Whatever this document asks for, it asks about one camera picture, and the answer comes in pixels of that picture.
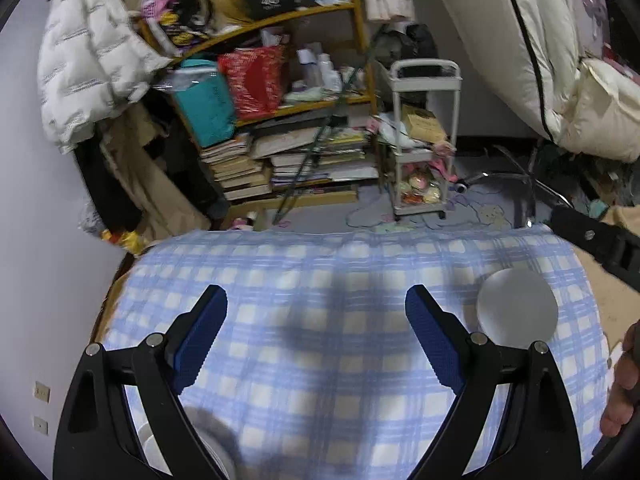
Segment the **person's right hand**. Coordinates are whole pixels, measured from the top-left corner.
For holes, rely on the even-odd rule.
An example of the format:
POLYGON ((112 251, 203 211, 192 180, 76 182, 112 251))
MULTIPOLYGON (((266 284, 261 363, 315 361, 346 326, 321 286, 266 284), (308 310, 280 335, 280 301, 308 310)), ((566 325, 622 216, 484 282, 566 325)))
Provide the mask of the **person's right hand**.
POLYGON ((638 328, 639 322, 629 326, 623 340, 623 355, 614 367, 614 382, 600 421, 601 432, 608 438, 616 437, 634 414, 629 393, 639 382, 639 367, 632 358, 638 328))

